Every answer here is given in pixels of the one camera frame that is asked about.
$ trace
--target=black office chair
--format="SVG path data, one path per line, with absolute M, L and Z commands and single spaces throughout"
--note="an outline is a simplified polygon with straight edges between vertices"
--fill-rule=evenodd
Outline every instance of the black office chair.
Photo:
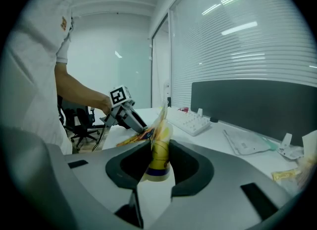
M 71 103 L 65 99 L 60 100 L 60 98 L 58 99 L 58 104 L 65 114 L 66 124 L 64 127 L 75 134 L 70 140 L 74 142 L 74 138 L 79 138 L 76 144 L 77 150 L 80 150 L 79 144 L 85 137 L 97 141 L 97 139 L 90 134 L 97 133 L 100 135 L 99 131 L 88 131 L 89 128 L 93 128 L 93 123 L 95 122 L 94 108 L 90 108 L 92 114 L 89 114 L 87 106 Z M 75 125 L 75 117 L 78 117 L 80 125 Z

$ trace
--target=sleeve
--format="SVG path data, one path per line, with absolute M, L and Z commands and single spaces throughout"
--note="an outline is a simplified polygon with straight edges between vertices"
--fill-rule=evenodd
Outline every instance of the sleeve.
M 69 48 L 70 42 L 70 33 L 68 33 L 67 37 L 65 38 L 64 42 L 61 44 L 57 54 L 56 54 L 56 63 L 65 63 L 67 64 L 67 51 Z

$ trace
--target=desk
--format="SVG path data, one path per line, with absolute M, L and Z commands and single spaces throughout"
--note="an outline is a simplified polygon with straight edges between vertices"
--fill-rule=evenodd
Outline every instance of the desk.
M 140 115 L 140 117 L 144 120 L 146 124 L 152 124 L 153 121 L 158 117 L 158 109 L 139 109 L 136 110 L 136 112 Z M 212 123 L 209 129 L 193 137 L 173 125 L 172 139 L 175 139 L 177 141 L 189 142 L 223 153 L 235 155 L 227 139 L 222 133 L 224 129 L 239 130 L 239 128 L 237 127 L 218 122 Z M 118 125 L 113 126 L 106 138 L 103 150 L 115 147 L 116 144 L 122 142 L 125 139 L 128 139 L 134 134 L 135 131 L 133 130 L 126 130 L 125 128 Z M 239 157 L 249 162 L 251 165 L 256 167 L 258 170 L 260 170 L 270 178 L 272 178 L 272 172 L 285 171 L 297 167 L 297 163 L 295 161 L 284 158 L 276 151 L 259 152 Z
M 135 110 L 144 122 L 151 125 L 158 117 L 158 109 L 139 109 Z M 212 123 L 210 128 L 193 137 L 180 128 L 173 125 L 172 139 L 200 145 L 209 149 L 223 153 L 235 155 L 222 131 L 238 129 L 226 123 Z M 135 131 L 126 130 L 121 126 L 113 126 L 103 146 L 103 150 L 113 148 L 116 144 L 133 136 Z M 281 156 L 278 152 L 266 151 L 256 154 L 239 156 L 261 172 L 272 178 L 271 173 L 285 171 L 297 167 L 295 161 L 290 161 Z M 138 185 L 138 196 L 141 214 L 144 220 L 144 228 L 147 229 L 171 203 L 171 188 L 175 186 L 174 172 L 171 167 L 170 176 L 163 182 L 141 181 Z

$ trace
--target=hand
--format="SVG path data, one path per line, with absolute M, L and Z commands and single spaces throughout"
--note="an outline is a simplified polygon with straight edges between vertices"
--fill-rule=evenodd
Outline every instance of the hand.
M 102 108 L 101 110 L 105 113 L 105 115 L 109 114 L 111 111 L 111 101 L 109 96 L 105 95 L 105 98 L 102 101 Z

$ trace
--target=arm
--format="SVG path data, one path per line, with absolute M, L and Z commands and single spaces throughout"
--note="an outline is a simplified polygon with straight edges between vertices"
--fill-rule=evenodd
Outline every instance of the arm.
M 110 112 L 111 102 L 107 95 L 96 92 L 82 85 L 67 73 L 65 63 L 55 66 L 57 94 L 64 99 L 84 106 L 102 110 L 106 115 Z

